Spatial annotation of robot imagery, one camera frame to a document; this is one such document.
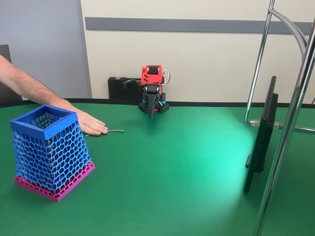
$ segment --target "table surface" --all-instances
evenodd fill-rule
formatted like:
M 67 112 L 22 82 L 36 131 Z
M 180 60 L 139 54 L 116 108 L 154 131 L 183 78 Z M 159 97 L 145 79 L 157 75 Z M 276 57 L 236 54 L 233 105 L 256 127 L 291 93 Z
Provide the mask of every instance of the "table surface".
M 150 120 L 136 106 L 74 105 L 125 133 L 85 137 L 96 169 L 59 203 L 14 184 L 9 122 L 37 105 L 0 108 L 0 235 L 252 235 L 280 130 L 246 195 L 257 128 L 244 124 L 245 107 L 171 107 Z M 278 108 L 276 121 L 286 113 Z M 314 127 L 314 118 L 303 108 L 297 124 Z M 314 235 L 314 144 L 314 134 L 294 132 L 263 235 Z

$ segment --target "table edge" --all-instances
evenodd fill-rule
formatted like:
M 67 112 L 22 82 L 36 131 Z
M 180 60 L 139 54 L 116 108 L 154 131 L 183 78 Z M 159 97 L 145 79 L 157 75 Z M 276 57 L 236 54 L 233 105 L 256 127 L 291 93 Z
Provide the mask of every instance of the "table edge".
M 99 98 L 66 98 L 71 103 L 138 105 L 133 101 L 99 99 Z M 246 107 L 246 102 L 167 102 L 172 107 Z M 0 108 L 35 104 L 30 100 L 0 103 Z M 253 102 L 252 107 L 263 107 L 263 102 Z M 289 103 L 278 103 L 278 107 L 289 107 Z M 315 104 L 302 104 L 302 108 L 315 108 Z

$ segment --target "gray wall panel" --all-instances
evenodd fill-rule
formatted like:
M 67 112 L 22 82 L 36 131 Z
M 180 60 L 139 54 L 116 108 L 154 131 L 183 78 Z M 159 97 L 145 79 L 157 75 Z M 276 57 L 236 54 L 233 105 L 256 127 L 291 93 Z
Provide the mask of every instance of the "gray wall panel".
M 77 0 L 0 3 L 0 44 L 12 63 L 62 97 L 91 97 L 79 14 Z

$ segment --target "hand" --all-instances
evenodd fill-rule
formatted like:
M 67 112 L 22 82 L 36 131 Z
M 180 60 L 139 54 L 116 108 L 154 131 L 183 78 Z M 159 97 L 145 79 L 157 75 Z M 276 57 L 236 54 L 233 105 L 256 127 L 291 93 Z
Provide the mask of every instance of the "hand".
M 58 104 L 55 104 L 53 106 L 76 112 L 79 118 L 81 129 L 84 133 L 90 134 L 90 135 L 107 134 L 108 128 L 105 126 L 105 123 L 75 108 L 68 101 L 63 100 L 62 102 L 59 102 Z

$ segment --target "person's arm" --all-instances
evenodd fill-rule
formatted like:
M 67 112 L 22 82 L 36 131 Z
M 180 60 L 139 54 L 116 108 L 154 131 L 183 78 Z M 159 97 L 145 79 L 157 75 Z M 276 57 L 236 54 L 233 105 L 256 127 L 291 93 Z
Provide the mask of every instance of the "person's arm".
M 39 104 L 49 104 L 77 113 L 84 133 L 100 135 L 107 133 L 105 124 L 89 114 L 76 109 L 68 101 L 59 97 L 40 81 L 26 72 L 16 68 L 0 55 L 0 82 L 7 85 L 17 94 Z

